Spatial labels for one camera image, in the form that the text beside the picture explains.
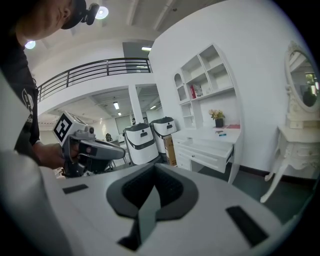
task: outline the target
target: black cap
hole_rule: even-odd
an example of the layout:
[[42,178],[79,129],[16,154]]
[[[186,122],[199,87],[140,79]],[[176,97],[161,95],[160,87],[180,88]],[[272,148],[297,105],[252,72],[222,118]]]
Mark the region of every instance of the black cap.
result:
[[63,30],[68,30],[77,25],[85,16],[87,11],[86,0],[72,0],[73,12],[69,21],[62,26]]

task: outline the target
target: railing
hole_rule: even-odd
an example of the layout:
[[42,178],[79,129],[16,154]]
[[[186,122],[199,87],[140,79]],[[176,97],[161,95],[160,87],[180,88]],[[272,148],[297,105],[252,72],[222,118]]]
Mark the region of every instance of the railing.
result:
[[113,75],[152,73],[148,58],[111,58],[90,62],[57,74],[38,87],[38,102],[79,83]]

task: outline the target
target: cardboard box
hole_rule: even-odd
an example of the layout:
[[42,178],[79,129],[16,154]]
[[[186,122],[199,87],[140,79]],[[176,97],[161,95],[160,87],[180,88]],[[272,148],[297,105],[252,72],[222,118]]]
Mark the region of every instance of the cardboard box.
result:
[[164,147],[165,147],[165,154],[166,159],[169,165],[176,166],[177,160],[176,160],[176,154],[175,154],[175,148],[174,148],[174,142],[172,140],[172,136],[168,135],[163,138],[164,141]]

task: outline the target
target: man's hand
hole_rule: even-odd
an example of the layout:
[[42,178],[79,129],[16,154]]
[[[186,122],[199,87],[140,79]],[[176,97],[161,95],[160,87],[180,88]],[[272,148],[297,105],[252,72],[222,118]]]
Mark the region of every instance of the man's hand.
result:
[[[57,144],[43,145],[41,142],[33,146],[35,154],[40,159],[41,165],[51,169],[64,167],[65,159],[61,152],[61,146]],[[79,144],[71,145],[70,156],[74,159],[77,157]]]

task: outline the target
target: oval mirror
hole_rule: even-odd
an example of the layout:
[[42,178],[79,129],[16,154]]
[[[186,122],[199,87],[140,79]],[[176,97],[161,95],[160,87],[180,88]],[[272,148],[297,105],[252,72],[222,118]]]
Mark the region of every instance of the oval mirror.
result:
[[293,51],[289,68],[296,94],[307,107],[312,107],[318,98],[319,83],[310,61],[302,52]]

